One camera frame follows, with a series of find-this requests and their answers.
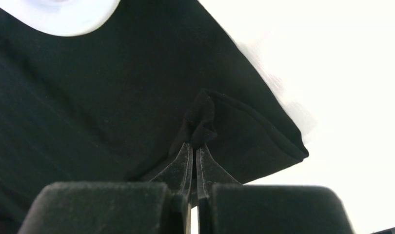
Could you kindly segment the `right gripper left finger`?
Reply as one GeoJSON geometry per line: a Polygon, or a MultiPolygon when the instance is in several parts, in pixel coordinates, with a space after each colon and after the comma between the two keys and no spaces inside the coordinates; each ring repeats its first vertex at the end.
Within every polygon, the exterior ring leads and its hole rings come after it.
{"type": "Polygon", "coordinates": [[[34,200],[21,234],[188,234],[193,149],[149,182],[56,182],[34,200]]]}

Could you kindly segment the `black t-shirt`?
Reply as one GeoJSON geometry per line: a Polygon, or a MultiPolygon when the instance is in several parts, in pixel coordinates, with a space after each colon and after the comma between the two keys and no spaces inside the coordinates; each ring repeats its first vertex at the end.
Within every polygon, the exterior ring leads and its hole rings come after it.
{"type": "Polygon", "coordinates": [[[309,153],[260,74],[196,0],[123,0],[98,30],[39,32],[0,8],[0,234],[61,181],[148,181],[183,143],[240,183],[309,153]]]}

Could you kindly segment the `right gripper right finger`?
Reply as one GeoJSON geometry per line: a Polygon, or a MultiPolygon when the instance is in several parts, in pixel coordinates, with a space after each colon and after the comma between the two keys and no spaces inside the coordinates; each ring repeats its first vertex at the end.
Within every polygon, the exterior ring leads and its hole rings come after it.
{"type": "Polygon", "coordinates": [[[321,186],[241,185],[203,146],[196,151],[201,234],[351,234],[338,196],[321,186]]]}

